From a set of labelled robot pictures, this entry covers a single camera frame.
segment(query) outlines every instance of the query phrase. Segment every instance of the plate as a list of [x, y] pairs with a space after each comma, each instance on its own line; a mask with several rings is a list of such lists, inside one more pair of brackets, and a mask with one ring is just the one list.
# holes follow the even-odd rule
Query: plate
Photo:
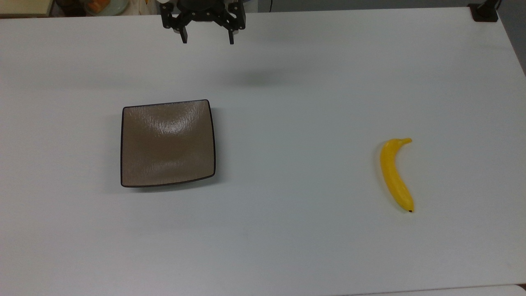
[[108, 6], [104, 7], [99, 13], [92, 12], [87, 3], [84, 3], [84, 10], [93, 16], [113, 16], [121, 14], [128, 6], [128, 2], [128, 0], [111, 0]]
[[216, 172], [208, 100], [123, 108], [120, 183], [124, 187], [179, 184]]

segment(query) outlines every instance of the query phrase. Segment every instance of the square plate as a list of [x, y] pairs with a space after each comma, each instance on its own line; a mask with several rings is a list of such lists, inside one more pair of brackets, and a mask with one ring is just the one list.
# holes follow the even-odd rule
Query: square plate
[[120, 184], [151, 187], [197, 181], [216, 172], [208, 100], [123, 108]]

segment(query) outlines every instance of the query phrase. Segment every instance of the robotic arm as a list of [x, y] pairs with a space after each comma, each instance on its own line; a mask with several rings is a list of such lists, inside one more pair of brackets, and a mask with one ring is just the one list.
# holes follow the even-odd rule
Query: robotic arm
[[234, 44], [234, 32], [245, 29], [245, 8], [241, 0], [178, 0], [177, 8], [181, 13], [172, 16], [173, 3], [161, 2], [160, 12], [164, 28], [172, 28], [181, 35], [183, 43], [188, 42], [186, 25], [191, 21], [215, 22], [228, 30], [230, 44]]

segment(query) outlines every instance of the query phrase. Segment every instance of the table surface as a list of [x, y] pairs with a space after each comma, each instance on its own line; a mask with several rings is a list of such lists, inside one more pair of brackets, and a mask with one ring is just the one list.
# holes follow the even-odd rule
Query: table surface
[[0, 0], [0, 17], [48, 16], [53, 0]]
[[[0, 292], [321, 296], [526, 282], [526, 78], [467, 8], [0, 20]], [[119, 184], [124, 106], [208, 99], [211, 179]], [[384, 141], [416, 211], [379, 173]]]

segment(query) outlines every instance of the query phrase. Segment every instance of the yellow banana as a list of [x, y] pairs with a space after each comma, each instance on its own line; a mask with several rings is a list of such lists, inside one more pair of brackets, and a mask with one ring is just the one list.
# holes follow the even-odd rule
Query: yellow banana
[[382, 152], [380, 153], [380, 165], [387, 188], [389, 188], [389, 192], [391, 192], [394, 200], [396, 200], [404, 210], [409, 212], [414, 211], [413, 198], [398, 174], [395, 159], [398, 150], [400, 150], [403, 145], [411, 143], [412, 141], [410, 138], [390, 139], [383, 145]]

